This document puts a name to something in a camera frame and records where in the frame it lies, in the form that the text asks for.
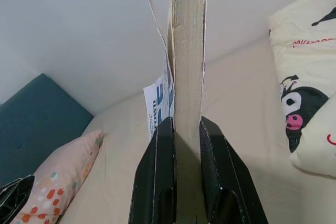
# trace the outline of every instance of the mattress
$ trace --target mattress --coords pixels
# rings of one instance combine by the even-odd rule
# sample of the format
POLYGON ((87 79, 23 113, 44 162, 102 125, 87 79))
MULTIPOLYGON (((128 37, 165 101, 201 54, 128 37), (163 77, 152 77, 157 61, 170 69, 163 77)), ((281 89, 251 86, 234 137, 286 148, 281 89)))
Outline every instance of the mattress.
MULTIPOLYGON (((269 223, 334 223, 335 180, 293 167, 269 40, 206 66, 202 115, 248 166, 269 223)), ((142 94, 96 116, 108 133, 60 223, 128 223, 133 180, 148 145, 142 94)))

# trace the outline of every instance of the white wall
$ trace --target white wall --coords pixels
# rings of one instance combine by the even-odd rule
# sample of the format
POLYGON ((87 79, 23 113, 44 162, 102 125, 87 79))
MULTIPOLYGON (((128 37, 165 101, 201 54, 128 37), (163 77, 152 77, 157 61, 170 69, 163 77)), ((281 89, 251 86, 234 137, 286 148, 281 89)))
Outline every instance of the white wall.
POLYGON ((0 104, 38 76, 25 60, 0 43, 0 104))
MULTIPOLYGON (((165 25, 169 0, 153 1, 165 25)), ((292 1, 208 0, 207 60, 266 36, 267 17, 292 1)), ((146 0, 0 0, 0 7, 0 40, 93 113, 161 72, 146 0)))

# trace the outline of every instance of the teal headboard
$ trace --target teal headboard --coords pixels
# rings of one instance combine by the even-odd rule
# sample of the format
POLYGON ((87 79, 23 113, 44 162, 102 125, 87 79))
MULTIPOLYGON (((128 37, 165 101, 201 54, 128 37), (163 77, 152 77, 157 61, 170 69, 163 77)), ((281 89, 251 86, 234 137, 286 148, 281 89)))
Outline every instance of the teal headboard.
POLYGON ((34 173, 93 116, 45 74, 0 106, 0 186, 34 173))

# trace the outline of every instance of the black cartoon character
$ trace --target black cartoon character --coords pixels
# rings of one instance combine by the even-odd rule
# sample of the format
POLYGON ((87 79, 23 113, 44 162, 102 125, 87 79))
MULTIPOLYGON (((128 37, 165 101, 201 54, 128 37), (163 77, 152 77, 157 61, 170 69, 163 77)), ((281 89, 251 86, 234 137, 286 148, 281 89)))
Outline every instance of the black cartoon character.
POLYGON ((317 26, 319 23, 323 21, 331 20, 334 18, 336 18, 336 7, 331 11, 331 13, 329 13, 328 15, 325 15, 321 20, 314 22, 313 24, 311 24, 311 26, 317 26))
POLYGON ((290 152, 295 151, 300 143, 301 129, 325 104, 328 97, 312 87, 293 86, 299 80, 297 75, 285 78, 280 84, 282 110, 286 116, 286 134, 290 152))

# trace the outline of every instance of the polka dot pillow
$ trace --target polka dot pillow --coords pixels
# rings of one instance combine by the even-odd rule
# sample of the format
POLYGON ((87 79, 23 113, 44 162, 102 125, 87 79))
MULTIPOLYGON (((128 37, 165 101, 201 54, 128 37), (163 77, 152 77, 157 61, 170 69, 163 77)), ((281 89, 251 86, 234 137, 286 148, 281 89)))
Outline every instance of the polka dot pillow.
POLYGON ((93 131, 56 149, 35 171, 26 205, 10 224, 54 224, 88 176, 104 133, 93 131))

